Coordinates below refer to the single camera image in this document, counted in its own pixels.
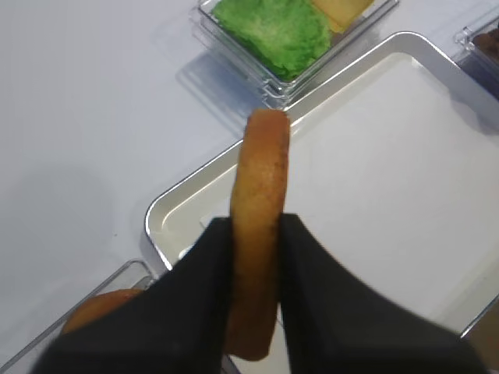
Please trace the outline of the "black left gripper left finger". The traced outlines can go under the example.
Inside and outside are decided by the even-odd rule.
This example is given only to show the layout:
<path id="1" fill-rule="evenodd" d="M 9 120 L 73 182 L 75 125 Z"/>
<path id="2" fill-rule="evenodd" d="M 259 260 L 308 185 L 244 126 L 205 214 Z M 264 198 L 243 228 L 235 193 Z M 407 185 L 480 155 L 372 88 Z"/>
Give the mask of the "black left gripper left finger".
<path id="1" fill-rule="evenodd" d="M 232 234 L 216 218 L 146 291 L 54 340 L 34 373 L 219 373 L 232 286 Z"/>

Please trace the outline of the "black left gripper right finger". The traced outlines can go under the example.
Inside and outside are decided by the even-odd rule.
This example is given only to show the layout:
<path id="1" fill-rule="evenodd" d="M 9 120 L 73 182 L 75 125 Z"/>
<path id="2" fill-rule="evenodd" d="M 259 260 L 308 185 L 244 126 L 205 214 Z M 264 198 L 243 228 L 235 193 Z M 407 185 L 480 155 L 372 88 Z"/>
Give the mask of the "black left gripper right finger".
<path id="1" fill-rule="evenodd" d="M 471 344 L 395 304 L 334 259 L 295 214 L 279 225 L 293 373 L 485 373 Z"/>

